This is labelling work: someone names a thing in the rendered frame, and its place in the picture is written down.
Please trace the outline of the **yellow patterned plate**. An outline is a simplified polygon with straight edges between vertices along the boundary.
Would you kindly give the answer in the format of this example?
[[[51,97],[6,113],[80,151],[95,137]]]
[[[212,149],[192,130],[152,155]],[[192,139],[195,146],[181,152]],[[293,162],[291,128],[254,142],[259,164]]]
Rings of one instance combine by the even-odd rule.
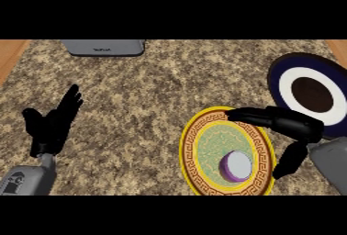
[[[191,190],[201,196],[262,196],[272,192],[276,157],[268,133],[262,127],[231,122],[225,111],[214,106],[200,111],[185,127],[179,144],[179,161]],[[241,153],[251,169],[240,168],[250,176],[241,181],[222,174],[223,157]]]

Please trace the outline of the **navy and white plate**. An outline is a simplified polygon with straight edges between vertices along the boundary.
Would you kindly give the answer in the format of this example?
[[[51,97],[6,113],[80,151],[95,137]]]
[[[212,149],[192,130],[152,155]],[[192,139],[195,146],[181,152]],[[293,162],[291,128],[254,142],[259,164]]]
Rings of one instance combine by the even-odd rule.
[[[324,123],[324,138],[347,137],[347,69],[312,53],[293,52],[272,63],[269,90],[278,106]]]

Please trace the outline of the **grey appliance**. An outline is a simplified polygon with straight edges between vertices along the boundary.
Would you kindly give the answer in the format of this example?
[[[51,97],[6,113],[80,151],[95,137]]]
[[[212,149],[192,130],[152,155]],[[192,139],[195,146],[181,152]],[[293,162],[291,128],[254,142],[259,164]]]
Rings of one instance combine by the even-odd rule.
[[[74,56],[139,56],[145,51],[144,39],[64,39],[61,42]]]

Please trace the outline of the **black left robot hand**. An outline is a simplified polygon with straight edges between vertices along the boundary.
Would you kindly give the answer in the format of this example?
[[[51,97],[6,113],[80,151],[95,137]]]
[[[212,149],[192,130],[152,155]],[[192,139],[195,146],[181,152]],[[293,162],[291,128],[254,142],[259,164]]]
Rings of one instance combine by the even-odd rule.
[[[71,124],[83,104],[79,85],[74,84],[62,97],[59,105],[46,116],[34,108],[23,111],[25,131],[33,137],[30,156],[58,155],[70,134]]]

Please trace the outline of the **purple can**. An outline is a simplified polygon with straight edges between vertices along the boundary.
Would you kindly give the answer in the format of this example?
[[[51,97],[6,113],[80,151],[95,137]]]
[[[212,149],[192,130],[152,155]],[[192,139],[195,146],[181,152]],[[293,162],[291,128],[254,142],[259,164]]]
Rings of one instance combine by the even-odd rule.
[[[251,176],[253,161],[243,151],[231,151],[220,160],[219,169],[228,182],[244,182]]]

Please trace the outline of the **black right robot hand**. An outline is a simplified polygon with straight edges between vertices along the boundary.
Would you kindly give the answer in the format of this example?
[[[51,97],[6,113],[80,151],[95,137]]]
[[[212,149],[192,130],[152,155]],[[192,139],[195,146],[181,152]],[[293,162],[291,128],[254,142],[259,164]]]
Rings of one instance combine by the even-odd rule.
[[[279,179],[296,173],[307,156],[307,144],[322,140],[322,121],[278,106],[268,106],[265,109],[243,107],[228,110],[225,114],[229,121],[269,128],[294,139],[274,168],[274,178]]]

